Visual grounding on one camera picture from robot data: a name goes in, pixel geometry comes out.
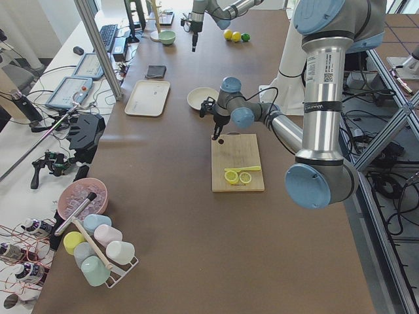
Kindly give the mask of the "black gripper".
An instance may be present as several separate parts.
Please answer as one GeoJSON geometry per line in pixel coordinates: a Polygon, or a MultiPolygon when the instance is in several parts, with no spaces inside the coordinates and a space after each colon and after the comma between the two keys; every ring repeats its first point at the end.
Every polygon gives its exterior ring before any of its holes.
{"type": "Polygon", "coordinates": [[[203,100],[203,102],[200,105],[199,115],[200,118],[205,117],[206,114],[212,114],[213,115],[213,121],[215,122],[214,132],[211,137],[213,141],[216,141],[223,129],[223,126],[227,125],[229,123],[229,116],[224,116],[219,114],[216,111],[216,105],[217,101],[211,96],[208,96],[203,100]]]}
{"type": "Polygon", "coordinates": [[[192,51],[196,51],[198,42],[198,33],[202,31],[204,15],[202,13],[190,12],[188,15],[184,14],[181,18],[181,26],[188,32],[193,32],[192,35],[192,51]]]}

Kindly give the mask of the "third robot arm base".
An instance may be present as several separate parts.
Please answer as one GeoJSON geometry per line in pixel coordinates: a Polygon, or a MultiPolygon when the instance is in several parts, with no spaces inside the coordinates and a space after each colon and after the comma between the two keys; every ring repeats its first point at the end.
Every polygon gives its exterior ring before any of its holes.
{"type": "Polygon", "coordinates": [[[401,79],[418,80],[418,50],[417,46],[406,58],[387,57],[386,60],[390,64],[391,69],[401,79]]]}

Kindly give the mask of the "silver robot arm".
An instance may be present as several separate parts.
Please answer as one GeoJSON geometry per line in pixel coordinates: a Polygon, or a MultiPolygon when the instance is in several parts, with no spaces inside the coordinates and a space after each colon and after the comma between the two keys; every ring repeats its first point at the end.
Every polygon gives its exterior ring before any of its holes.
{"type": "Polygon", "coordinates": [[[288,100],[254,103],[238,79],[224,78],[218,98],[200,109],[201,116],[213,115],[213,138],[229,122],[240,128],[262,122],[295,155],[285,176],[295,203],[321,209],[349,198],[358,178],[338,145],[345,57],[381,44],[385,12],[385,1],[299,1],[272,83],[288,100]]]}
{"type": "Polygon", "coordinates": [[[198,34],[202,32],[205,13],[213,18],[220,29],[226,29],[230,25],[231,20],[246,14],[250,8],[261,3],[263,3],[263,0],[239,0],[222,9],[216,0],[193,1],[191,12],[186,18],[182,19],[182,22],[190,24],[192,52],[196,51],[198,34]]]}

